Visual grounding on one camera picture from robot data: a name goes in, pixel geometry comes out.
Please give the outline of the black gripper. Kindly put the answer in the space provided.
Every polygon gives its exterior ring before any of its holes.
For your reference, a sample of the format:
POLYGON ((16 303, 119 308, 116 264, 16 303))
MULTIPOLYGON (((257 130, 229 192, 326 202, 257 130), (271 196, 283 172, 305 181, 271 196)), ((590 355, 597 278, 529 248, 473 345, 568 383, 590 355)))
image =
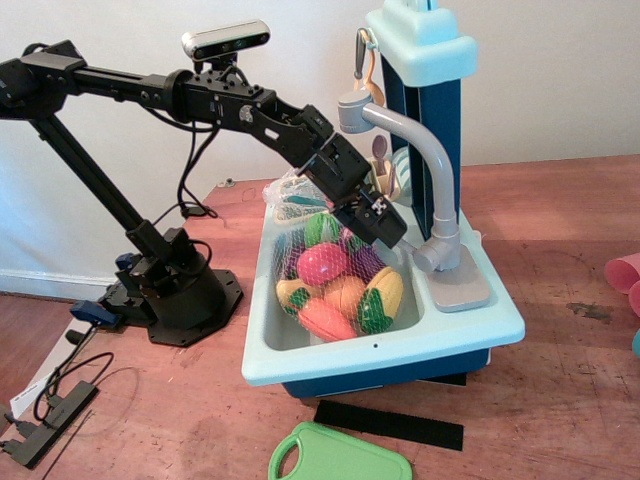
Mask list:
POLYGON ((330 201, 330 212, 343 226, 367 244, 398 244, 407 224, 369 181, 370 164, 344 137, 311 139, 302 144, 300 156, 301 173, 330 201))

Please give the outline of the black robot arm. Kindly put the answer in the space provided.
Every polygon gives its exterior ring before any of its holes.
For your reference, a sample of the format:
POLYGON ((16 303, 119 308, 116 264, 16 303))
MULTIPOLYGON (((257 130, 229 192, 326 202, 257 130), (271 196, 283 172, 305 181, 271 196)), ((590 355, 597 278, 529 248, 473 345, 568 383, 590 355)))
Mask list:
POLYGON ((71 95, 93 94, 164 111, 181 125, 246 133, 307 176, 337 220, 367 243, 396 245, 406 224, 368 181, 364 157, 313 106, 296 108, 248 82, 232 53, 194 70, 141 76, 89 66, 63 41, 1 66, 1 115, 29 122, 124 228, 138 252, 99 301, 101 314, 142 326, 157 344, 186 347, 224 328, 242 298, 232 272, 214 270, 181 228, 143 218, 58 118, 71 95))

